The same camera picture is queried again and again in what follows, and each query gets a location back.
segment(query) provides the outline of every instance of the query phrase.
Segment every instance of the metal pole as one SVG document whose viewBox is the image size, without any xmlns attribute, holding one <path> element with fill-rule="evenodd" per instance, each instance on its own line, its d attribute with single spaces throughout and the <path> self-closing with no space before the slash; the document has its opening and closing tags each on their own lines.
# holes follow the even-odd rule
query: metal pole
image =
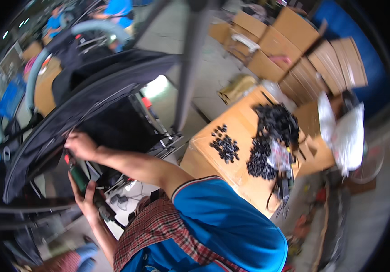
<svg viewBox="0 0 390 272">
<path fill-rule="evenodd" d="M 217 7 L 215 0 L 188 0 L 190 14 L 181 60 L 180 86 L 178 90 L 177 109 L 172 128 L 181 132 L 186 123 L 187 112 L 191 106 L 195 74 L 201 61 L 202 46 L 210 24 L 211 9 Z"/>
<path fill-rule="evenodd" d="M 156 3 L 154 3 L 153 8 L 151 9 L 147 19 L 141 23 L 139 31 L 134 36 L 134 39 L 127 42 L 127 44 L 124 46 L 124 50 L 131 49 L 136 46 L 138 41 L 142 38 L 142 36 L 147 31 L 148 27 L 151 25 L 151 23 L 156 19 L 156 17 L 160 14 L 160 12 L 166 8 L 166 6 L 171 2 L 172 0 L 159 0 Z"/>
</svg>

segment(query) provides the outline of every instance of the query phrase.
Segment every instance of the blue wall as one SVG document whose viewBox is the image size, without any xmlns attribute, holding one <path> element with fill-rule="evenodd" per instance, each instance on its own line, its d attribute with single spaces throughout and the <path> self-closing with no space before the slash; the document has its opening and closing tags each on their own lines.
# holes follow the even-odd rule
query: blue wall
<svg viewBox="0 0 390 272">
<path fill-rule="evenodd" d="M 328 21 L 328 29 L 324 34 L 326 39 L 351 36 L 358 47 L 369 85 L 353 91 L 364 102 L 364 117 L 371 117 L 390 102 L 390 80 L 383 63 L 360 27 L 337 3 L 323 1 L 312 22 L 319 27 L 323 19 Z"/>
</svg>

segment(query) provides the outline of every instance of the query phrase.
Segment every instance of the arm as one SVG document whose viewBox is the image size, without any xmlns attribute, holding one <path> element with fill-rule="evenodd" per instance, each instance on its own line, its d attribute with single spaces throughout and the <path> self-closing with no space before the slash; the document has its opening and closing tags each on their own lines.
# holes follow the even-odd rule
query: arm
<svg viewBox="0 0 390 272">
<path fill-rule="evenodd" d="M 72 179 L 71 173 L 68 173 L 69 181 L 71 182 L 72 191 L 78 207 L 82 211 L 83 215 L 89 222 L 92 228 L 93 234 L 100 244 L 101 249 L 104 252 L 105 257 L 109 261 L 113 268 L 113 255 L 116 250 L 118 241 L 113 236 L 104 220 L 100 217 L 100 214 L 93 204 L 93 195 L 95 193 L 96 182 L 90 181 L 85 192 L 85 196 L 81 196 L 80 190 Z"/>
<path fill-rule="evenodd" d="M 94 13 L 92 14 L 92 18 L 98 19 L 98 20 L 104 20 L 109 18 L 110 15 L 104 14 L 104 13 Z"/>
<path fill-rule="evenodd" d="M 92 139 L 81 132 L 72 132 L 65 143 L 76 157 L 111 167 L 141 182 L 162 188 L 169 198 L 183 183 L 193 179 L 188 173 L 164 160 L 146 154 L 97 147 Z"/>
</svg>

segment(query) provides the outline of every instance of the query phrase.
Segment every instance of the white plastic bag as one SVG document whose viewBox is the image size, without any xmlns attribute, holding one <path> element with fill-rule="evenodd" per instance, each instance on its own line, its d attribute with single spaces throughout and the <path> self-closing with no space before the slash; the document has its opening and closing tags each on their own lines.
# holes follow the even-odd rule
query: white plastic bag
<svg viewBox="0 0 390 272">
<path fill-rule="evenodd" d="M 336 128 L 336 117 L 325 92 L 320 92 L 317 98 L 317 110 L 319 112 L 320 136 L 330 146 Z"/>
<path fill-rule="evenodd" d="M 275 98 L 276 101 L 278 101 L 278 103 L 283 103 L 289 112 L 294 112 L 296 110 L 296 103 L 281 92 L 278 83 L 263 79 L 260 84 L 262 84 L 263 87 L 268 90 L 268 92 Z"/>
<path fill-rule="evenodd" d="M 285 146 L 282 146 L 275 139 L 270 142 L 271 154 L 268 157 L 268 164 L 278 171 L 290 171 L 290 154 Z"/>
<path fill-rule="evenodd" d="M 338 122 L 331 138 L 334 159 L 343 176 L 361 165 L 364 144 L 364 105 L 360 103 Z"/>
</svg>

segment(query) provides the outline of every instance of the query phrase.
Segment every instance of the blue container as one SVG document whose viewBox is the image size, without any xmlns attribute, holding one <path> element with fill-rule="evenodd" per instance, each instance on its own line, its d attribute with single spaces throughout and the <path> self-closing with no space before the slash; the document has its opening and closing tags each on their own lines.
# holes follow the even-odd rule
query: blue container
<svg viewBox="0 0 390 272">
<path fill-rule="evenodd" d="M 0 117 L 12 120 L 16 109 L 25 94 L 25 82 L 21 75 L 17 74 L 9 83 L 0 100 Z"/>
</svg>

